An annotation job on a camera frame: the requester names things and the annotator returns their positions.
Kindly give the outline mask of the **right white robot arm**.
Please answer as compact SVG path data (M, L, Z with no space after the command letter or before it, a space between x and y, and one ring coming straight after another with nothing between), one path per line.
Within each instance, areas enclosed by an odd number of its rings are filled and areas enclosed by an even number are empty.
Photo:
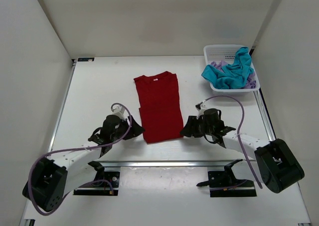
M299 180L305 173L284 140L263 141L242 135L225 126L221 111L207 109L200 116L189 116L181 130L185 137L212 137L212 144L246 153L257 162L260 180L274 193L279 193Z

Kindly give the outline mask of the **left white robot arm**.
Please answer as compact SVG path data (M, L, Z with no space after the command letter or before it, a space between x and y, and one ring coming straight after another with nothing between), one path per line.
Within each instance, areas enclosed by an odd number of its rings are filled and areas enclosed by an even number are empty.
M31 169L30 177L22 190L35 209L48 216L55 212L65 197L73 190L86 186L108 185L105 168L97 160L121 141L141 135L144 128L132 116L108 115L101 127L95 129L88 138L95 146L81 146L57 158L42 157Z

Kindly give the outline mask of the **red t-shirt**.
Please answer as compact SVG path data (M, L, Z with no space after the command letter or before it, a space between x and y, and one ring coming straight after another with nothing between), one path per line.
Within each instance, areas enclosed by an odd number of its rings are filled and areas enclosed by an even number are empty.
M181 138L183 118L180 110L178 79L165 71L134 79L140 103L140 118L148 144Z

